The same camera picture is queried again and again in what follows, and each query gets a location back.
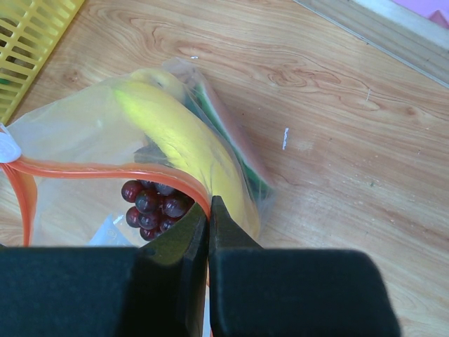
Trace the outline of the watermelon slice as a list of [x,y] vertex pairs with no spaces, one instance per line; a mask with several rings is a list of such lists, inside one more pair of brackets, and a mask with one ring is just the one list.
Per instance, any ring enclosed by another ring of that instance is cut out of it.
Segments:
[[195,85],[194,95],[211,124],[233,149],[252,195],[258,199],[273,197],[274,181],[233,113],[218,97],[212,86],[205,81]]

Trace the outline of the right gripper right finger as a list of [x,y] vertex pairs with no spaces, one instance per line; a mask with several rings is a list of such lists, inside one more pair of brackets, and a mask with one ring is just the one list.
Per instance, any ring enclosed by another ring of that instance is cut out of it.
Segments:
[[214,336],[400,336],[382,275],[347,249],[265,249],[213,197],[209,239]]

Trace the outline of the clear zip top bag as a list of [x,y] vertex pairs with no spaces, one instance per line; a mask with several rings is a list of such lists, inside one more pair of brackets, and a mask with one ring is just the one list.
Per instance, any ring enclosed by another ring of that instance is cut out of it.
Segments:
[[[199,69],[181,59],[155,68],[184,84],[183,105],[234,153],[196,101],[195,85],[209,83]],[[126,223],[132,204],[121,188],[129,180],[173,187],[160,179],[178,171],[115,100],[112,87],[123,80],[137,81],[130,74],[106,79],[1,127],[1,184],[16,195],[24,246],[144,244],[139,230]],[[274,196],[258,199],[248,191],[262,227]]]

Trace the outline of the yellow banana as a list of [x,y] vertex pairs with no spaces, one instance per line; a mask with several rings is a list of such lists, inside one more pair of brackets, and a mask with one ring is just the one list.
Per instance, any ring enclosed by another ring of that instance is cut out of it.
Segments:
[[154,86],[123,80],[113,85],[112,92],[130,121],[178,171],[160,181],[183,191],[206,211],[211,199],[220,196],[232,219],[257,238],[260,216],[243,170],[219,136],[173,96]]

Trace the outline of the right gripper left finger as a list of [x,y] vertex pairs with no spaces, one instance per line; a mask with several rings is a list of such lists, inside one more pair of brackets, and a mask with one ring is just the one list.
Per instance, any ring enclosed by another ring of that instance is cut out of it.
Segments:
[[200,206],[141,248],[3,248],[1,335],[200,336],[206,259]]

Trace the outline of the yellow apple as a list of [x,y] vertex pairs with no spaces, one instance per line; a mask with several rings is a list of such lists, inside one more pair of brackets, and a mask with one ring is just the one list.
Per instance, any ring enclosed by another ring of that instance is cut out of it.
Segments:
[[130,78],[151,84],[170,94],[180,103],[185,103],[187,93],[184,84],[170,72],[161,68],[145,68],[132,72]]

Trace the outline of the dark red grape bunch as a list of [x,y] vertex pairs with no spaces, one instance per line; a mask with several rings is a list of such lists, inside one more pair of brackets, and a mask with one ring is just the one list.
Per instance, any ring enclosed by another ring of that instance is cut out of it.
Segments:
[[138,229],[146,242],[171,229],[194,205],[185,193],[149,180],[125,182],[121,196],[132,204],[125,214],[127,225]]

